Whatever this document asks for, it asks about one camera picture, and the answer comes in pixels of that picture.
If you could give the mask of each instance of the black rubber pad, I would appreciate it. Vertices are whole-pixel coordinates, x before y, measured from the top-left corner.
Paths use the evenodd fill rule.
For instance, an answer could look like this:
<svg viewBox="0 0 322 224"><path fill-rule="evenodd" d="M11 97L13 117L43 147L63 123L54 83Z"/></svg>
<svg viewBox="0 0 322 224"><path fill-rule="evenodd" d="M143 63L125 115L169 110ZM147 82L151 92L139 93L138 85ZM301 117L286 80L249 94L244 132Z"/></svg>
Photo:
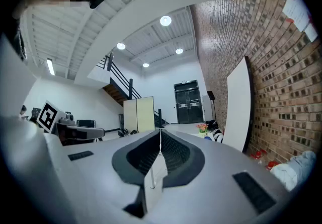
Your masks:
<svg viewBox="0 0 322 224"><path fill-rule="evenodd" d="M275 204L274 199L248 174L241 172L232 176L260 214Z"/></svg>
<svg viewBox="0 0 322 224"><path fill-rule="evenodd" d="M94 153L90 152L90 151L85 151L85 152L81 152L81 153L77 153L77 154L70 154L68 155L69 159L71 161L76 161L88 156L94 155Z"/></svg>

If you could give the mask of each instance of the recessed light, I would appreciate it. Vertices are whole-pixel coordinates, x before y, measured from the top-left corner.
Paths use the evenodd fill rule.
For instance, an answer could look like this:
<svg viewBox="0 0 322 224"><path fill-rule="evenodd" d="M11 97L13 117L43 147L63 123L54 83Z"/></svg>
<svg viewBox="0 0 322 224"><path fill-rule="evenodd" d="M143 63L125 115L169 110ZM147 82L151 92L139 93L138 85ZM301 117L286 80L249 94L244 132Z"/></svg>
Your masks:
<svg viewBox="0 0 322 224"><path fill-rule="evenodd" d="M54 67L52 65L52 60L50 58L47 59L47 65L48 65L49 72L54 76L55 75Z"/></svg>
<svg viewBox="0 0 322 224"><path fill-rule="evenodd" d="M163 16L160 19L160 24L163 25L163 26L168 26L168 25L170 25L171 21L172 20L171 20L170 16Z"/></svg>
<svg viewBox="0 0 322 224"><path fill-rule="evenodd" d="M176 54L181 54L183 52L183 49L177 49Z"/></svg>
<svg viewBox="0 0 322 224"><path fill-rule="evenodd" d="M116 47L117 47L118 49L120 49L120 50L125 49L125 45L124 45L123 43L121 43L121 42L119 42L118 44L116 44Z"/></svg>

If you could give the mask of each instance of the black metal railing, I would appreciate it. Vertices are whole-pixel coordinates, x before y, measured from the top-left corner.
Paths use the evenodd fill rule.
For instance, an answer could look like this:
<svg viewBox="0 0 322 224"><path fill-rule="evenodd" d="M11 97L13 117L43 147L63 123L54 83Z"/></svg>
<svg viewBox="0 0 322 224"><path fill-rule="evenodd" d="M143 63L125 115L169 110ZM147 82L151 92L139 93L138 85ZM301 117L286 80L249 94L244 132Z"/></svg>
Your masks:
<svg viewBox="0 0 322 224"><path fill-rule="evenodd" d="M111 73L113 73L113 75L115 75L115 77L120 81L120 83L128 91L128 97L130 99L132 99L132 98L135 98L135 99L142 98L142 96L136 91L136 89L133 88L133 83L132 83L132 85L130 84L130 82L133 81L133 80L132 79L128 80L122 74L120 69L115 65L115 63L113 62L113 54L112 53L111 53L111 56L106 55L96 66L98 66L98 67L100 67L102 69L106 69L107 71L110 71ZM157 116L157 119L159 119L159 113L154 110L154 114Z"/></svg>

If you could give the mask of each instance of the white ceiling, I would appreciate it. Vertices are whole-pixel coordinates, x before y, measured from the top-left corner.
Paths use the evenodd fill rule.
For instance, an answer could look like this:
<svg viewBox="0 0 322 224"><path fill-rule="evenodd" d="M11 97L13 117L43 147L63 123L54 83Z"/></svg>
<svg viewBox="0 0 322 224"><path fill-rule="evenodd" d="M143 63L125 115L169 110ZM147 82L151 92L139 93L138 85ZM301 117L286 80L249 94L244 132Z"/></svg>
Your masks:
<svg viewBox="0 0 322 224"><path fill-rule="evenodd" d="M89 6L29 8L21 20L22 36L29 60L41 65L47 58L51 58L57 76L74 80L97 36L132 1L134 0L105 0L95 10L91 10ZM169 43L181 36L185 38ZM133 63L142 65L144 61L153 63L162 60L174 55L178 46L184 50L194 49L191 19L186 9L174 12L173 23L169 28L152 23L128 36L124 40L128 51L124 53L133 58L166 42L166 46L134 59Z"/></svg>

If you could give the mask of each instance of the staircase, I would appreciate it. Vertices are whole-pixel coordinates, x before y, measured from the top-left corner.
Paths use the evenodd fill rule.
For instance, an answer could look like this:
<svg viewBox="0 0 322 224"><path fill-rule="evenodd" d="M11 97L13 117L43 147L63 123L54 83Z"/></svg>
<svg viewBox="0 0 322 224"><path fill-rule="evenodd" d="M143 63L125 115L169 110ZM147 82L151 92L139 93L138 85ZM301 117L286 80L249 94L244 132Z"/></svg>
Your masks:
<svg viewBox="0 0 322 224"><path fill-rule="evenodd" d="M130 82L125 78L125 76L121 73L119 68L112 62L112 60L113 55L111 55L110 57L105 56L96 66L105 69L106 63L108 61L107 71L112 72L114 76L117 77L120 83L122 83L125 87L125 90L128 90L129 94L132 93L132 97L134 99L142 98L140 94L132 87ZM130 96L127 93L125 93L123 89L112 78L110 79L110 84L103 87L103 90L122 107L124 106L124 101L130 99ZM168 123L164 119L162 119L162 126L165 126L167 124ZM156 127L159 127L159 116L156 111L154 111L154 125Z"/></svg>

